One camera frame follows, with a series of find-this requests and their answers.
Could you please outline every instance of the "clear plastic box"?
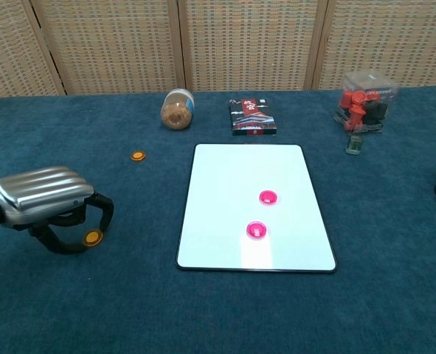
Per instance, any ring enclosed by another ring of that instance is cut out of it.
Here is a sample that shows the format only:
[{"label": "clear plastic box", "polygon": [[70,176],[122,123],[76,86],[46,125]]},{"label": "clear plastic box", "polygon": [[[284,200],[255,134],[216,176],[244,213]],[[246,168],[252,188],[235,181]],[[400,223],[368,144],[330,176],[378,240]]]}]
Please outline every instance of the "clear plastic box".
[{"label": "clear plastic box", "polygon": [[334,119],[350,133],[380,132],[399,85],[372,69],[348,72]]}]

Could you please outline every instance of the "blue tablecloth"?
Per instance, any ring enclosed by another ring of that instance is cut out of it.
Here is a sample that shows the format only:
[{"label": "blue tablecloth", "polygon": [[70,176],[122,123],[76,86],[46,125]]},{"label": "blue tablecloth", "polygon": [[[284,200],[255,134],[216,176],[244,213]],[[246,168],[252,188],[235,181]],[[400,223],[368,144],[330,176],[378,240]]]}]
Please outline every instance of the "blue tablecloth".
[{"label": "blue tablecloth", "polygon": [[[359,156],[339,95],[196,93],[184,131],[161,124],[165,94],[0,99],[0,177],[66,165],[116,206],[80,255],[0,227],[0,353],[436,353],[436,87],[401,89]],[[277,135],[232,136],[236,97],[267,98]],[[301,145],[337,272],[178,270],[198,142]],[[58,234],[80,240],[99,216]]]}]

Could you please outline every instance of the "brown powder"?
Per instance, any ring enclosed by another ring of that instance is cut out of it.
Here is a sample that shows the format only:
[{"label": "brown powder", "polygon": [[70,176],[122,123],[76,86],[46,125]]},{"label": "brown powder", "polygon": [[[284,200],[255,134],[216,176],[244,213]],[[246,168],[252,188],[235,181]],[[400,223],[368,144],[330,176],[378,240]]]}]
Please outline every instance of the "brown powder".
[{"label": "brown powder", "polygon": [[191,112],[179,105],[168,105],[162,110],[163,123],[172,129],[186,128],[191,122]]}]

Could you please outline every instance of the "box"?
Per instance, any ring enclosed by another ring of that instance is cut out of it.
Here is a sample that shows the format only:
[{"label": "box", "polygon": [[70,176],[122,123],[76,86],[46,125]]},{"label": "box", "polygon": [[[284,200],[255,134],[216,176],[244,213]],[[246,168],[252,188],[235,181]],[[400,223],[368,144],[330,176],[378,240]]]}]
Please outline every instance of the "box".
[{"label": "box", "polygon": [[267,100],[246,98],[229,100],[232,135],[276,134],[277,125]]},{"label": "box", "polygon": [[344,91],[334,119],[348,133],[380,132],[398,84],[380,72],[365,69],[344,76]]}]

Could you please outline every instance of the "pink button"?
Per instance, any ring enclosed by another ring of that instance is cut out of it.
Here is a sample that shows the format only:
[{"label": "pink button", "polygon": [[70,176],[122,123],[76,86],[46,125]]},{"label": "pink button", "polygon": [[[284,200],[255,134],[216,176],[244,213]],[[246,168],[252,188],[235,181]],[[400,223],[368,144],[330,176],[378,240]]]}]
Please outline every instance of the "pink button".
[{"label": "pink button", "polygon": [[247,235],[255,240],[260,240],[267,233],[267,228],[259,221],[252,221],[247,225]]},{"label": "pink button", "polygon": [[264,190],[259,197],[260,201],[267,205],[272,205],[277,202],[277,193],[271,190]]}]

